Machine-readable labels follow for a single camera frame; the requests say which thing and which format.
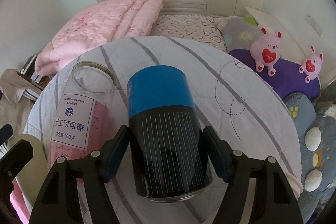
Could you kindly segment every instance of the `stuffed toy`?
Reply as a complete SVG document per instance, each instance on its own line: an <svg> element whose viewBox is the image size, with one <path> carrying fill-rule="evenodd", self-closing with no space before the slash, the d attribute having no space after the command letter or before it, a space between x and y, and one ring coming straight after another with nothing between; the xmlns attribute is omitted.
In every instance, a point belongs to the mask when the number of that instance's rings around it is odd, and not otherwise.
<svg viewBox="0 0 336 224"><path fill-rule="evenodd" d="M302 59L301 67L299 67L299 72L304 72L307 75L304 79L306 83L314 80L319 75L323 63L323 53L320 52L320 55L317 55L314 46L310 46L310 50L311 55Z"/></svg>
<svg viewBox="0 0 336 224"><path fill-rule="evenodd" d="M255 69L261 72L265 66L268 75L274 76L276 71L273 66L280 58L281 33L277 31L275 34L270 34L265 27L258 26L258 28L263 35L253 42L250 48L251 56L255 60Z"/></svg>
<svg viewBox="0 0 336 224"><path fill-rule="evenodd" d="M304 187L298 204L306 223L321 212L336 187L336 104L315 111L310 100L296 92L283 99L298 133Z"/></svg>

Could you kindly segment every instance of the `heart pattern pillowcase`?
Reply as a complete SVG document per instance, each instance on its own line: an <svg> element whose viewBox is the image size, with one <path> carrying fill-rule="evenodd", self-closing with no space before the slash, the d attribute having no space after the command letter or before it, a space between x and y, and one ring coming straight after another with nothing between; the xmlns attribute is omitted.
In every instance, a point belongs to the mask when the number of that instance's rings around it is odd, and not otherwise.
<svg viewBox="0 0 336 224"><path fill-rule="evenodd" d="M220 21L219 18L201 15L160 16L149 36L193 39L227 52L221 32L216 27Z"/></svg>

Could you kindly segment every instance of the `red heart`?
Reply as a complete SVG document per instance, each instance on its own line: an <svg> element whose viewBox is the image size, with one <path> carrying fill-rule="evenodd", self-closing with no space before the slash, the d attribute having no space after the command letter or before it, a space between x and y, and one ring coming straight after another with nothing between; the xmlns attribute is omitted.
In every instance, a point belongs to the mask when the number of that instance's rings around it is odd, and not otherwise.
<svg viewBox="0 0 336 224"><path fill-rule="evenodd" d="M265 63L271 63L277 59L277 54L275 52L270 52L269 49L266 48L262 51L262 58Z"/></svg>
<svg viewBox="0 0 336 224"><path fill-rule="evenodd" d="M315 66L311 63L311 60L308 60L306 62L306 70L308 72L314 72L315 71Z"/></svg>

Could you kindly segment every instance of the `pillow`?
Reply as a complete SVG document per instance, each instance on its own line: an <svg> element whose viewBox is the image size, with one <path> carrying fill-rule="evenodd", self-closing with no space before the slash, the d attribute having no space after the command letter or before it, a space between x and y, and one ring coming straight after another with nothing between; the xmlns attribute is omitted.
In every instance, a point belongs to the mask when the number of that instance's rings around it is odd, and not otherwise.
<svg viewBox="0 0 336 224"><path fill-rule="evenodd" d="M302 52L299 45L287 32L287 30L276 20L274 17L265 14L261 11L246 7L245 10L251 15L258 25L270 27L273 30L279 30L281 32L282 47L280 56L283 59L292 61L297 64L301 64L301 60L305 58L305 54Z"/></svg>
<svg viewBox="0 0 336 224"><path fill-rule="evenodd" d="M160 16L149 36L193 39L226 52L224 39L217 24L220 19L201 15Z"/></svg>
<svg viewBox="0 0 336 224"><path fill-rule="evenodd" d="M249 50L252 43L262 36L252 17L234 17L222 21L217 28L222 32L227 52L236 48Z"/></svg>
<svg viewBox="0 0 336 224"><path fill-rule="evenodd" d="M307 84L305 82L306 75L299 72L299 64L280 58L273 66L277 71L276 74L270 77L268 76L266 68L264 68L262 72L256 72L255 61L249 50L235 49L229 54L246 66L250 67L273 88L281 99L285 98L292 92L302 92L310 100L314 100L320 94L319 79L316 78Z"/></svg>

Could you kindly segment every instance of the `black cylindrical can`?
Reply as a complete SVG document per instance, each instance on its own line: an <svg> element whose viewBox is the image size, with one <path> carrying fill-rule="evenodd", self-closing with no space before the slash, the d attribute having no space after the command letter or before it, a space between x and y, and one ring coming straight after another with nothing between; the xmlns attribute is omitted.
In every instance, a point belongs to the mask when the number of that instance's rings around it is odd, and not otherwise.
<svg viewBox="0 0 336 224"><path fill-rule="evenodd" d="M211 183L182 71L160 65L134 74L128 82L128 116L137 194L173 202L191 198Z"/></svg>

